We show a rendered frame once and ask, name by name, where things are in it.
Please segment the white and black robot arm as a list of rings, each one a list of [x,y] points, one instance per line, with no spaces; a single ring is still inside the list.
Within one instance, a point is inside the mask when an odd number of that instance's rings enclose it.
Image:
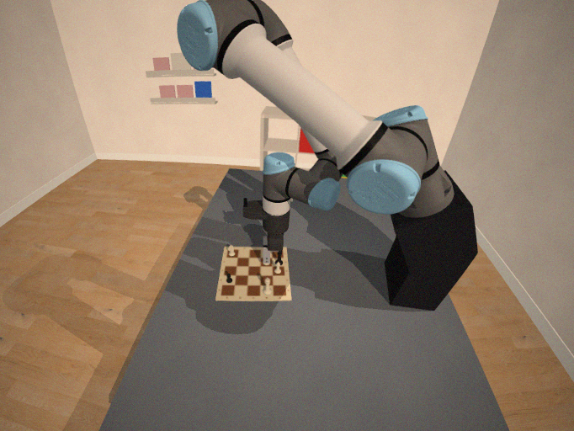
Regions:
[[[177,34],[191,67],[241,78],[302,127],[318,160],[306,171],[295,167],[288,153],[268,154],[266,200],[292,198],[330,210],[343,175],[351,199],[375,214],[425,217],[453,200],[453,184],[439,164],[423,107],[365,119],[299,64],[289,31],[262,0],[188,4],[178,16]]]

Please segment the brown and cream chessboard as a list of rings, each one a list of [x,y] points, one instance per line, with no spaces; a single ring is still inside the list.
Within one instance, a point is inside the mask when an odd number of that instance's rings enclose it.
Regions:
[[[291,301],[287,247],[282,250],[280,274],[274,272],[277,252],[270,252],[270,265],[264,265],[262,247],[234,247],[234,256],[227,248],[221,261],[216,301]],[[227,274],[231,275],[231,283],[226,282]],[[263,293],[266,278],[270,279],[270,295]]]

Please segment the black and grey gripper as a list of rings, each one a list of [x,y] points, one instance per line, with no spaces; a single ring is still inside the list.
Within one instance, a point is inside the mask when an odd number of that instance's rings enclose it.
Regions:
[[[263,229],[268,233],[263,236],[263,263],[270,263],[270,252],[283,250],[284,233],[289,228],[290,202],[293,199],[274,203],[263,197],[263,200],[247,201],[244,198],[243,217],[252,220],[263,220]]]

